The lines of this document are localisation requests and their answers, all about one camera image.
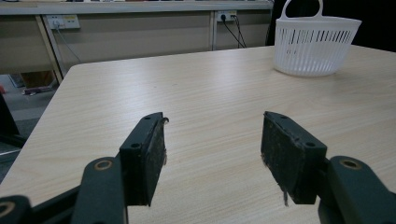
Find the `white plastic basket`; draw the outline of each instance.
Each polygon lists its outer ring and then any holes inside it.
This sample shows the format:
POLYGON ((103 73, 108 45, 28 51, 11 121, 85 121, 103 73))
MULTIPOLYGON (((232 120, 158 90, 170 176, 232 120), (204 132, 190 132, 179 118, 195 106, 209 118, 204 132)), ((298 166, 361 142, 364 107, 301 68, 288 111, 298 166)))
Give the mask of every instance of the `white plastic basket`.
POLYGON ((288 0, 276 20, 275 69, 300 77, 323 77, 333 74, 342 65, 361 21, 322 16, 286 16, 288 0))

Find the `wooden table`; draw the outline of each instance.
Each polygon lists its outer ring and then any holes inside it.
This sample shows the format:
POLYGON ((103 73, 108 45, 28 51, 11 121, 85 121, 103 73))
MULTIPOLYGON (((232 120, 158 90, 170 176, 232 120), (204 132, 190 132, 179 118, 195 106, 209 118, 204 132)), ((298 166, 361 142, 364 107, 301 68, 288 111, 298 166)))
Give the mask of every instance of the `wooden table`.
POLYGON ((33 205, 115 156, 136 123, 162 111, 168 162, 151 207, 133 223, 318 223, 317 205, 283 204, 261 159, 264 111, 287 115, 328 146, 369 164, 396 191, 396 53, 352 47, 334 75, 291 77, 273 48, 233 49, 73 67, 0 195, 33 205))

